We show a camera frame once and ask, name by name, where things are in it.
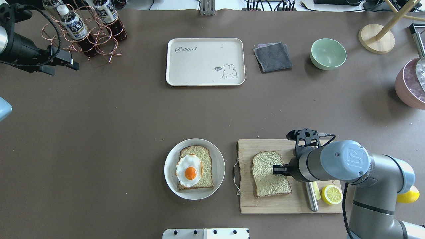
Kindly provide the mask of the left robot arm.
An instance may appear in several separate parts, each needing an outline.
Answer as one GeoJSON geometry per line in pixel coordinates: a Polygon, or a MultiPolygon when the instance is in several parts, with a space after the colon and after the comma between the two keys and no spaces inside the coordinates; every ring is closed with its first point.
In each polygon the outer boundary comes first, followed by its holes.
{"type": "Polygon", "coordinates": [[[46,50],[36,47],[32,40],[15,32],[15,23],[28,20],[32,17],[31,9],[37,10],[50,23],[53,21],[35,6],[21,5],[18,3],[9,5],[1,4],[1,63],[21,69],[23,71],[43,72],[54,75],[54,66],[65,66],[73,70],[79,70],[79,63],[73,60],[72,54],[62,50],[62,40],[59,46],[49,45],[46,50]]]}

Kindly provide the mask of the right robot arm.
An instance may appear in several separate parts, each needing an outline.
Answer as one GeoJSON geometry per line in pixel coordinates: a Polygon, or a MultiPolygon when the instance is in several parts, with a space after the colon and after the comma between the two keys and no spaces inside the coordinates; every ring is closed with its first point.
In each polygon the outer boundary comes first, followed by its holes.
{"type": "Polygon", "coordinates": [[[424,225],[395,219],[397,196],[415,183],[405,161],[367,151],[358,142],[343,140],[326,146],[296,146],[296,156],[273,165],[273,174],[299,182],[339,180],[355,187],[350,219],[344,220],[348,239],[423,239],[424,225]]]}

